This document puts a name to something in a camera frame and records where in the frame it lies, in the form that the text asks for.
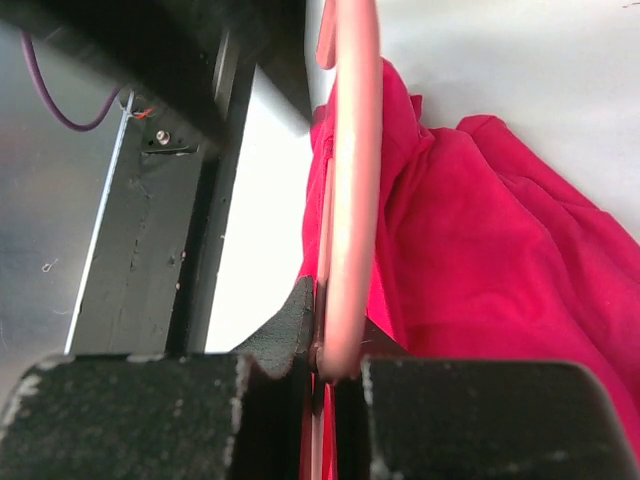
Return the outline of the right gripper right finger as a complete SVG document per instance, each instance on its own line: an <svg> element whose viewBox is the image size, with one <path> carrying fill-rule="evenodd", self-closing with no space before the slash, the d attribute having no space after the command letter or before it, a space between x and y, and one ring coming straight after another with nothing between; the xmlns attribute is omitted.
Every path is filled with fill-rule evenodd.
<svg viewBox="0 0 640 480"><path fill-rule="evenodd" d="M412 357L373 323L335 389L340 479L635 479L612 402L571 363Z"/></svg>

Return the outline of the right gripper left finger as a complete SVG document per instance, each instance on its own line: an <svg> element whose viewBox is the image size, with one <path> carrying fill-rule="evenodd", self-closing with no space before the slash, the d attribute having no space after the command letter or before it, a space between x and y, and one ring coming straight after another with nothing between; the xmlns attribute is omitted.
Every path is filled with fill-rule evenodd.
<svg viewBox="0 0 640 480"><path fill-rule="evenodd" d="M5 479L305 479L314 283L226 354L52 356L1 415Z"/></svg>

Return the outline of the magenta t shirt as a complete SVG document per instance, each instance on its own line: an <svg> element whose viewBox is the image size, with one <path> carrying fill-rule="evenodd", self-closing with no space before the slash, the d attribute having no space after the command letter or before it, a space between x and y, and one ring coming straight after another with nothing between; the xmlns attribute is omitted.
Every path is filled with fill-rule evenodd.
<svg viewBox="0 0 640 480"><path fill-rule="evenodd" d="M428 128L390 62L383 81L367 317L418 357L580 364L637 448L636 241L500 118Z"/></svg>

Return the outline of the pink wire hanger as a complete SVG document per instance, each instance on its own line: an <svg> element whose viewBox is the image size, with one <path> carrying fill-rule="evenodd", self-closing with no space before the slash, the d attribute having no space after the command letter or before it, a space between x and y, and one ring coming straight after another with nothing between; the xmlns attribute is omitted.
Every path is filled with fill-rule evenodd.
<svg viewBox="0 0 640 480"><path fill-rule="evenodd" d="M301 478L323 476L325 395L350 374L365 331L379 207L383 62L376 4L328 1L316 61L336 72L334 150L327 164L315 300L310 438Z"/></svg>

